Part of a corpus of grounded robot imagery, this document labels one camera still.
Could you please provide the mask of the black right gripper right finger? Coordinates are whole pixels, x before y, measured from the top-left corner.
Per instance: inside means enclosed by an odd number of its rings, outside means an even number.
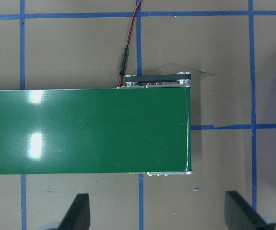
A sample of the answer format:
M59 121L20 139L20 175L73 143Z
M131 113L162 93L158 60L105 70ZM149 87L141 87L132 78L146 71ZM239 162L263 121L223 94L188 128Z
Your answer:
M237 191L225 192L224 217L229 230L271 229Z

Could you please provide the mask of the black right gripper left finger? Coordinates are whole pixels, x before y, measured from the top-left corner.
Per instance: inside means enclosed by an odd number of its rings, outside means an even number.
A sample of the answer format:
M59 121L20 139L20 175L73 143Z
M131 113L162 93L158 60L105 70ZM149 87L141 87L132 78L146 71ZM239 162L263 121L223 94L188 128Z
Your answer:
M60 223L59 230L88 230L90 228L89 194L78 194Z

